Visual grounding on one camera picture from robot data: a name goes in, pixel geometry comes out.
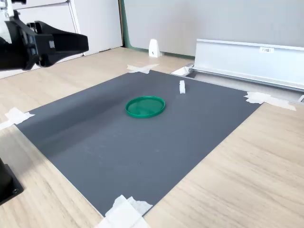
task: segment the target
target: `green lid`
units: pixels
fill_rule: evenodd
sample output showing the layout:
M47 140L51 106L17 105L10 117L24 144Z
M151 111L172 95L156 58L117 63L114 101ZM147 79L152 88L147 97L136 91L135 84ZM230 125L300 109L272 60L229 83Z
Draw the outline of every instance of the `green lid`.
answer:
M149 118L156 116L165 109L165 101L156 96L140 96L129 101L125 110L135 118Z

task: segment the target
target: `white label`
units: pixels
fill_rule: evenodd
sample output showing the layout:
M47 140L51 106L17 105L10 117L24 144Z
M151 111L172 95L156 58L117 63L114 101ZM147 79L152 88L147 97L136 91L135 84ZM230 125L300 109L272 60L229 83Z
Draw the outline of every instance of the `white label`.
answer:
M274 53L275 49L274 48L269 48L269 47L260 47L260 53Z

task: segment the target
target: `masking tape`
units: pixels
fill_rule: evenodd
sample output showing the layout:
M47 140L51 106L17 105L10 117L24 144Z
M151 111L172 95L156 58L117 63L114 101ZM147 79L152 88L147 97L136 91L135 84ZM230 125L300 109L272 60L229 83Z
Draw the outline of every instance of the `masking tape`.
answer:
M95 228L150 228L142 217L152 205L121 195Z
M153 65L147 65L144 67L136 67L136 66L128 65L127 69L131 70L129 73L142 72L142 73L148 74L150 69L152 69L153 67L156 67L158 65L159 64L153 64Z
M304 100L304 95L302 95L302 96L299 98L298 102L302 102L303 100Z
M30 114L29 112L23 113L18 108L13 107L8 113L5 114L5 116L8 118L8 121L0 123L0 130L10 127L13 124L22 123L23 121L34 116L34 114Z
M250 103L262 104L263 102L266 102L273 106L296 111L296 108L290 105L288 101L274 98L269 94L247 92L247 95L244 97L247 97L248 99L246 101Z

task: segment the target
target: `wooden table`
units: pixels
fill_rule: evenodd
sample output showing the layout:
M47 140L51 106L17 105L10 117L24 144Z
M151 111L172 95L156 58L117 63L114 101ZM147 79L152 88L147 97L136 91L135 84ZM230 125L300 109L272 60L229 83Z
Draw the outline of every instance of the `wooden table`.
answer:
M170 73L193 60L116 48L0 80L0 121L127 73ZM304 227L304 106L263 104L145 216L152 228ZM0 157L25 191L0 206L1 228L93 228L102 216L16 128Z

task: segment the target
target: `cabinet door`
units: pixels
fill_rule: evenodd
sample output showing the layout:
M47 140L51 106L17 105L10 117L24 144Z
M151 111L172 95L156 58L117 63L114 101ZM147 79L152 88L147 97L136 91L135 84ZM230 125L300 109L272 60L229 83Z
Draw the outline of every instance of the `cabinet door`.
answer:
M19 18L25 24L40 20L48 25L67 32L75 32L71 12L67 3L60 3L56 5L19 9ZM70 56L60 60L59 62L69 59L80 57L81 54ZM23 73L23 70L10 70L0 72L0 78L9 77L12 75Z
M77 31L86 35L90 55L123 45L118 0L70 0Z
M19 10L23 8L45 6L45 5L62 3L62 2L66 2L66 0L27 0L27 3L25 5L19 2L14 3L13 8L14 10Z

